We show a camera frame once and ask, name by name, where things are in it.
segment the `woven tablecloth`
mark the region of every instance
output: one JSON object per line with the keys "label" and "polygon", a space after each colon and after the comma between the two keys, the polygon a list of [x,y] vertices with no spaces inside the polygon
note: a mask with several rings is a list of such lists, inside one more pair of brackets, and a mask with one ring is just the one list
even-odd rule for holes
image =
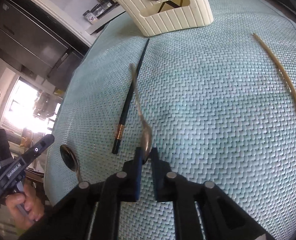
{"label": "woven tablecloth", "polygon": [[[209,0],[214,22],[150,39],[138,76],[153,146],[190,181],[214,181],[276,239],[296,230],[296,108],[257,33],[296,87],[296,25],[263,0]],[[78,156],[84,180],[120,171],[139,146],[131,102],[118,155],[114,133],[146,37],[125,13],[103,31],[75,71],[54,128],[45,190],[52,204],[77,185],[61,144]],[[171,203],[154,201],[151,165],[141,197],[122,203],[120,239],[174,239]]]}

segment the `metal spoon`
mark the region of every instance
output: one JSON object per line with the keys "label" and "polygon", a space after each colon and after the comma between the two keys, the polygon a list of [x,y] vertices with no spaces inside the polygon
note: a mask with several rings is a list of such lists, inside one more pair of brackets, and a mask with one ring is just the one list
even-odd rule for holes
{"label": "metal spoon", "polygon": [[140,103],[139,103],[139,94],[138,94],[138,89],[137,89],[137,73],[135,70],[135,66],[134,64],[130,64],[129,68],[131,70],[131,74],[132,74],[132,85],[133,85],[133,90],[135,93],[135,102],[136,102],[136,106],[138,108],[138,115],[140,117],[141,123],[142,123],[142,135],[141,135],[141,139],[140,139],[140,147],[141,147],[141,153],[142,153],[142,163],[145,164],[148,157],[149,157],[149,153],[151,151],[152,148],[152,129],[149,126],[149,124],[147,123],[147,121],[145,120],[142,112],[141,112],[141,108],[140,108]]}
{"label": "metal spoon", "polygon": [[77,174],[78,182],[83,182],[80,174],[79,161],[75,153],[65,144],[60,146],[60,153],[62,160],[67,165],[67,167]]}

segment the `gold band on chopstick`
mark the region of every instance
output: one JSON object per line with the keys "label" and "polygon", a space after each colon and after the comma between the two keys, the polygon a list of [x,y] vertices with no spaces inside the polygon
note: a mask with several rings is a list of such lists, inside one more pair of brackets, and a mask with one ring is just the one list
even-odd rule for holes
{"label": "gold band on chopstick", "polygon": [[115,132],[115,138],[117,140],[120,140],[122,138],[123,130],[124,130],[124,125],[119,124],[117,131]]}

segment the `black chopstick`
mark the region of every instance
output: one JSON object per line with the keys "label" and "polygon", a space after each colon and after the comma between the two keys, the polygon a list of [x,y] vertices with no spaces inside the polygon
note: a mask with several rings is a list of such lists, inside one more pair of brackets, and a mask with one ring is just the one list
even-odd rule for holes
{"label": "black chopstick", "polygon": [[[146,50],[147,50],[147,46],[148,46],[149,40],[150,39],[147,39],[146,45],[143,48],[142,54],[140,56],[140,60],[138,62],[137,70],[136,70],[137,76],[139,74],[139,70],[141,68],[142,61],[143,61],[143,58],[145,56],[145,53],[146,53]],[[129,88],[129,91],[128,91],[128,94],[127,94],[127,97],[126,97],[126,101],[124,102],[124,105],[123,105],[123,108],[122,108],[122,112],[121,112],[121,116],[120,116],[118,128],[117,128],[117,131],[115,133],[115,141],[113,143],[113,147],[112,147],[112,151],[111,151],[113,154],[118,154],[118,151],[119,151],[119,146],[120,146],[121,139],[122,139],[124,125],[125,125],[126,120],[127,120],[127,115],[128,115],[128,111],[129,111],[129,106],[130,106],[130,103],[131,103],[132,95],[133,95],[133,85],[132,85],[132,82],[131,82],[131,85],[130,85],[130,88]]]}

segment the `finger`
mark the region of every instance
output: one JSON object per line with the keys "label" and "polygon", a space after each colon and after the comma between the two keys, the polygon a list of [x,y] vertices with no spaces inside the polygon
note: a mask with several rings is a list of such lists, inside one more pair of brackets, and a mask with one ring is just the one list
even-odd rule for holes
{"label": "finger", "polygon": [[25,181],[24,185],[23,185],[23,190],[26,196],[31,197],[31,198],[35,198],[36,196],[36,191],[35,188],[32,187],[27,181]]}
{"label": "finger", "polygon": [[25,216],[19,211],[16,205],[19,205],[24,202],[24,195],[23,194],[12,194],[6,198],[6,206],[9,208],[9,212],[14,218],[15,223],[18,227],[22,228],[22,225],[25,221]]}
{"label": "finger", "polygon": [[26,195],[25,202],[24,202],[24,208],[25,208],[25,210],[30,211],[35,203],[36,192],[35,192],[34,187],[29,185],[27,182],[24,183],[23,189],[24,189],[24,193]]}
{"label": "finger", "polygon": [[17,225],[18,228],[22,228],[24,230],[28,230],[32,226],[33,226],[33,222],[32,222],[32,220],[29,220],[28,217],[25,217],[24,224],[23,224],[22,227],[20,227],[19,225]]}
{"label": "finger", "polygon": [[44,215],[44,206],[39,198],[36,198],[34,206],[29,213],[29,218],[31,220],[39,220]]}
{"label": "finger", "polygon": [[10,208],[14,208],[16,205],[23,203],[25,200],[25,196],[22,193],[11,194],[6,198],[6,206]]}

